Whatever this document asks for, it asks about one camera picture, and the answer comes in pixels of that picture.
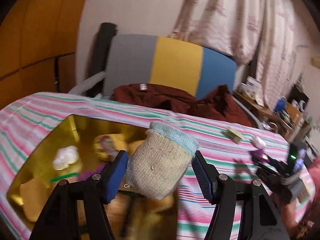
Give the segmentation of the person right hand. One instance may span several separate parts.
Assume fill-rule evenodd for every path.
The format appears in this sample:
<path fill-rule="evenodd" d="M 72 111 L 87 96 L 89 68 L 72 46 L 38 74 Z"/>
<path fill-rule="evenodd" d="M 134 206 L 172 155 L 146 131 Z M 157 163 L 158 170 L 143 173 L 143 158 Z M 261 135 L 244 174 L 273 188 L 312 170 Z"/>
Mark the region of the person right hand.
<path fill-rule="evenodd" d="M 297 200 L 294 200 L 290 204 L 283 204 L 276 193 L 271 194 L 271 199 L 274 202 L 275 206 L 279 209 L 281 220 L 290 238 L 299 239 L 298 235 L 302 225 L 302 221 L 296 221 Z"/>

